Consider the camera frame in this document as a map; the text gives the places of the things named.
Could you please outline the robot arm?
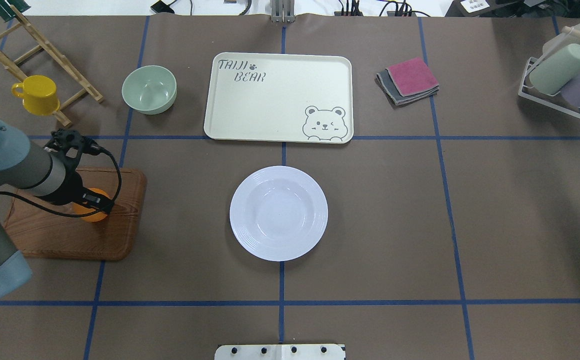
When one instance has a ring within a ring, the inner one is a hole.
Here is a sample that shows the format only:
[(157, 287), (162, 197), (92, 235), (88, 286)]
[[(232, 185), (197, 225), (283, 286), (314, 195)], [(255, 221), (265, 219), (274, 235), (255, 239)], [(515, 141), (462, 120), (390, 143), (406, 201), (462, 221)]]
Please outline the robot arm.
[[(109, 156), (110, 151), (69, 129), (54, 130), (47, 143), (36, 143), (22, 130), (0, 120), (0, 205), (19, 200), (65, 218), (71, 215), (52, 207), (81, 205), (88, 215), (109, 213), (114, 199), (87, 189), (76, 170), (85, 154)], [(0, 208), (0, 299), (32, 277), (32, 269), (5, 230), (4, 220), (5, 209)]]

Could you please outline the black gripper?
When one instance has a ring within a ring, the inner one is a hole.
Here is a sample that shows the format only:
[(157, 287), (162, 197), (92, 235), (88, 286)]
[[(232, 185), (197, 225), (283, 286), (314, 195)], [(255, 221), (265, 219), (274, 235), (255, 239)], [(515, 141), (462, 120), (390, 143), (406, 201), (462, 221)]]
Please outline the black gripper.
[(51, 132), (51, 139), (44, 148), (52, 155), (53, 160), (59, 160), (57, 168), (64, 170), (64, 175), (59, 176), (59, 187), (46, 194), (44, 201), (57, 206), (69, 203), (100, 206), (101, 196), (84, 187), (84, 182), (76, 169), (83, 154), (100, 155), (101, 146), (77, 130), (59, 129)]

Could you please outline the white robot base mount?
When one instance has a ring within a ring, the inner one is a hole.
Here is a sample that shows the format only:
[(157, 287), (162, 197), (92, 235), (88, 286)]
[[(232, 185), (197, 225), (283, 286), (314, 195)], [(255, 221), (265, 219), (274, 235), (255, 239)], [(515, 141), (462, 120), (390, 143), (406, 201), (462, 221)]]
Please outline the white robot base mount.
[(345, 360), (344, 344), (229, 344), (217, 347), (215, 360)]

